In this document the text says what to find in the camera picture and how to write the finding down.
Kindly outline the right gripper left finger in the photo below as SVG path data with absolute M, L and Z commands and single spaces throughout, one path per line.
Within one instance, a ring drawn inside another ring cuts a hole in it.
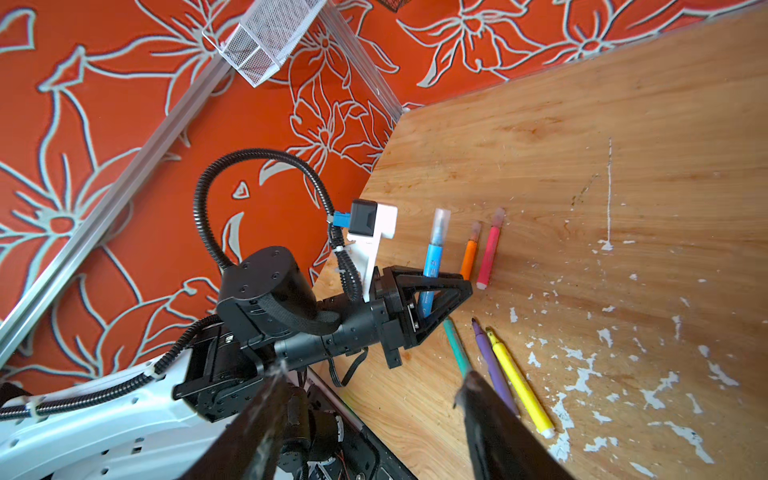
M 182 477 L 272 479 L 284 443 L 290 386 L 285 368 L 269 371 L 255 398 Z

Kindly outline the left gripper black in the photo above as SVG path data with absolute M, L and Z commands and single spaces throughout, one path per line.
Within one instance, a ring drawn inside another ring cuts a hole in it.
M 420 311 L 422 294 L 432 294 L 431 314 Z M 275 343 L 275 354 L 290 370 L 299 370 L 327 359 L 353 355 L 383 343 L 389 349 L 405 344 L 406 308 L 416 308 L 415 344 L 423 344 L 442 322 L 473 294 L 471 282 L 460 274 L 439 273 L 428 277 L 420 270 L 392 266 L 374 273 L 373 297 L 353 302 L 344 293 L 318 301 L 322 314 L 340 320 L 330 334 L 296 333 Z

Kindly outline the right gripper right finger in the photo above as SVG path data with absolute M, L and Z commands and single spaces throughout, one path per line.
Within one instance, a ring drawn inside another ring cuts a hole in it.
M 570 479 L 522 421 L 476 371 L 464 378 L 454 403 L 462 407 L 476 479 Z

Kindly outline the blue marker pen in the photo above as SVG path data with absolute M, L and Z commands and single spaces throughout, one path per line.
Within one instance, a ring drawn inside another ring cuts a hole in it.
M 429 241 L 423 269 L 424 276 L 430 278 L 436 278 L 438 276 L 442 259 L 443 246 L 439 247 L 431 245 Z M 435 294 L 433 291 L 426 291 L 420 294 L 419 307 L 423 317 L 427 317 L 431 314 L 434 296 Z

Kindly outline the orange marker pen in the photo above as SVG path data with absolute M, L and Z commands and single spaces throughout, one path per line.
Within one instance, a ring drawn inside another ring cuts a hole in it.
M 474 222 L 470 231 L 469 238 L 466 243 L 464 256 L 462 259 L 462 265 L 460 269 L 460 274 L 462 275 L 464 280 L 469 280 L 471 278 L 481 231 L 482 231 L 482 223 L 479 221 Z

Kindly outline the yellow marker pen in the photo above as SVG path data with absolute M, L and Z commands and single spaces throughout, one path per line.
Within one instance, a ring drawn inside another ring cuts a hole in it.
M 519 369 L 511 352 L 498 338 L 492 328 L 486 328 L 485 332 L 502 370 L 525 407 L 525 410 L 533 421 L 538 433 L 545 439 L 552 439 L 555 436 L 555 427 L 525 376 Z

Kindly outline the pink marker pen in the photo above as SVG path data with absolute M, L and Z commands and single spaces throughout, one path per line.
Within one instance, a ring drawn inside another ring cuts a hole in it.
M 476 281 L 476 287 L 480 290 L 486 290 L 490 284 L 490 278 L 504 218 L 505 209 L 499 207 L 495 211 L 491 221 L 491 227 L 486 242 L 481 268 Z

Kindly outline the clear pen cap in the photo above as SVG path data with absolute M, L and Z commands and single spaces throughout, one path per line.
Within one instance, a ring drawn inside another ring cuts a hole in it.
M 447 236 L 451 219 L 451 211 L 437 208 L 434 213 L 433 224 L 430 234 L 430 244 L 442 247 Z

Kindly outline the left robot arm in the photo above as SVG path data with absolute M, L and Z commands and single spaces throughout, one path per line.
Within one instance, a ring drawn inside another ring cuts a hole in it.
M 326 211 L 343 291 L 318 300 L 291 252 L 264 248 L 232 261 L 207 203 L 216 177 L 249 160 L 301 171 Z M 352 258 L 345 228 L 391 237 L 382 205 L 336 211 L 319 175 L 294 155 L 245 149 L 211 164 L 193 215 L 222 270 L 215 311 L 163 355 L 48 396 L 1 388 L 5 479 L 407 479 L 410 471 L 308 370 L 340 356 L 362 363 L 380 346 L 390 367 L 472 294 L 458 274 L 380 269 Z

